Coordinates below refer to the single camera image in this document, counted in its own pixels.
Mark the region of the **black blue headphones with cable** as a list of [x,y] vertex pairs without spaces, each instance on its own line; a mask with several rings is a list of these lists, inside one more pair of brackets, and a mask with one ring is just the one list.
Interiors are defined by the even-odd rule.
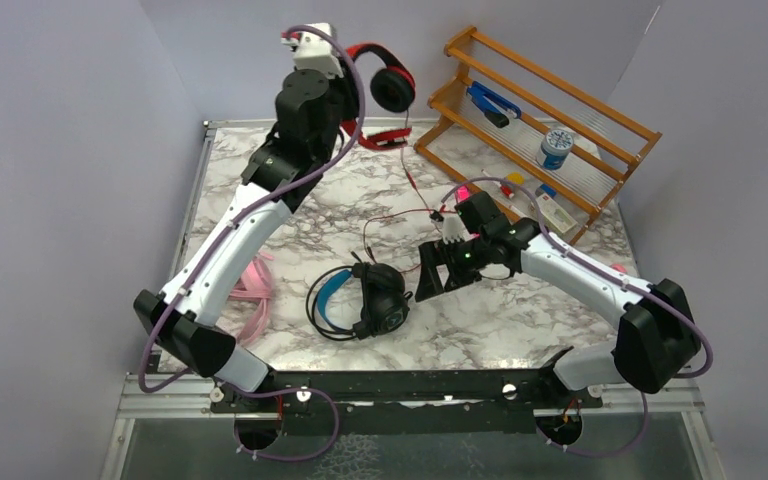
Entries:
[[[403,274],[394,267],[363,261],[355,252],[351,255],[353,264],[327,270],[309,287],[305,297],[308,322],[322,337],[337,342],[395,332],[408,318],[414,293],[407,289]],[[360,282],[359,320],[350,327],[339,327],[328,319],[327,304],[350,279]]]

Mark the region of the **red black headphones with cable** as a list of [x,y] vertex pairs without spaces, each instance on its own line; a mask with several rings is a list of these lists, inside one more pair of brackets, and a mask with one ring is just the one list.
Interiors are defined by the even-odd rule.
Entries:
[[[379,69],[370,80],[369,91],[372,99],[378,106],[384,110],[405,114],[404,125],[401,128],[385,130],[382,132],[366,135],[362,132],[360,121],[350,120],[341,124],[343,131],[347,134],[358,134],[357,143],[370,151],[391,151],[397,150],[400,154],[400,164],[402,171],[418,198],[423,204],[422,209],[412,209],[409,213],[428,213],[430,221],[434,225],[437,233],[442,232],[443,214],[430,207],[423,194],[420,192],[413,175],[407,168],[404,159],[404,149],[408,146],[409,135],[412,128],[408,125],[410,114],[409,110],[416,98],[416,82],[413,75],[405,67],[404,63],[387,48],[376,43],[360,43],[347,48],[347,53],[353,62],[356,62],[361,56],[366,54],[375,55],[380,59],[384,66]],[[362,243],[368,259],[376,263],[374,253],[367,243],[366,229],[373,222],[384,221],[397,218],[407,214],[407,211],[399,212],[390,216],[377,217],[368,220],[362,228]]]

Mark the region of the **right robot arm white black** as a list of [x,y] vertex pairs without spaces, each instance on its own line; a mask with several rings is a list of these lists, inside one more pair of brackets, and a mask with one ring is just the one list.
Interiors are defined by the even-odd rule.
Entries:
[[491,265],[509,275],[528,274],[546,281],[599,314],[616,331],[614,342],[555,355],[537,380],[539,398],[560,407],[593,385],[627,383],[655,394],[703,348],[684,290],[624,274],[595,261],[538,221],[511,222],[485,192],[456,204],[455,213],[471,239],[444,238],[422,243],[419,302],[482,278]]

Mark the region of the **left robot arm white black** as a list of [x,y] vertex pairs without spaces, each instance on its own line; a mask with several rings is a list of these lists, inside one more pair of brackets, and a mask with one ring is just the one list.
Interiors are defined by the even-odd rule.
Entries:
[[341,123],[364,117],[360,75],[353,67],[333,79],[311,69],[294,71],[283,80],[275,109],[272,129],[198,252],[159,292],[143,290],[133,304],[150,345],[202,377],[234,385],[239,401],[254,411],[273,401],[270,367],[216,323],[263,244],[356,142],[351,136],[340,152],[333,151]]

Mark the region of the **pink headphones with cable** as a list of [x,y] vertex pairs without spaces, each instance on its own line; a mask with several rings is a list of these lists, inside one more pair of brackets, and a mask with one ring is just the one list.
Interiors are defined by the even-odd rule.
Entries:
[[244,269],[231,293],[230,300],[253,302],[256,309],[236,334],[237,342],[248,346],[257,340],[269,324],[274,294],[274,279],[268,265],[274,257],[256,254]]

